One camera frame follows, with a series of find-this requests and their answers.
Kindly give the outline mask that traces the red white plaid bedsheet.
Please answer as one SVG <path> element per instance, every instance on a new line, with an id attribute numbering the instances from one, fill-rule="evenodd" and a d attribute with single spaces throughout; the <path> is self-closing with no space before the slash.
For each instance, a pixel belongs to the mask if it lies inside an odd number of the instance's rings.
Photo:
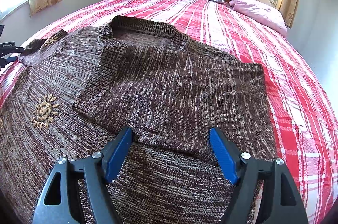
<path id="1" fill-rule="evenodd" d="M 301 55 L 278 32 L 207 0 L 104 0 L 55 21 L 28 40 L 103 27 L 117 16 L 168 23 L 191 39 L 263 67 L 276 158 L 285 160 L 310 223 L 337 200 L 337 119 L 327 94 Z M 1 75 L 1 107 L 24 66 Z"/>

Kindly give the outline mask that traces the brown knitted sweater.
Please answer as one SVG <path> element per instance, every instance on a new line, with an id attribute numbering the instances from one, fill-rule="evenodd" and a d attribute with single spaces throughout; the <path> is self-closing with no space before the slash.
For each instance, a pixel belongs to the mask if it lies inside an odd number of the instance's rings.
<path id="1" fill-rule="evenodd" d="M 124 126 L 133 144 L 108 192 L 124 223 L 217 223 L 232 185 L 209 143 L 218 127 L 276 157 L 261 64 L 168 23 L 117 16 L 33 40 L 1 107 L 1 222 L 31 223 L 54 163 L 85 158 Z"/>

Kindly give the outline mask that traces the pink pillow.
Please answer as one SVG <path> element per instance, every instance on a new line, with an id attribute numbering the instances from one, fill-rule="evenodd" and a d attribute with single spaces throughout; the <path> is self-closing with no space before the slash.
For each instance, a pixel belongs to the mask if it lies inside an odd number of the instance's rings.
<path id="1" fill-rule="evenodd" d="M 256 0 L 231 0 L 229 4 L 234 11 L 275 30 L 284 38 L 287 37 L 286 24 L 277 9 Z"/>

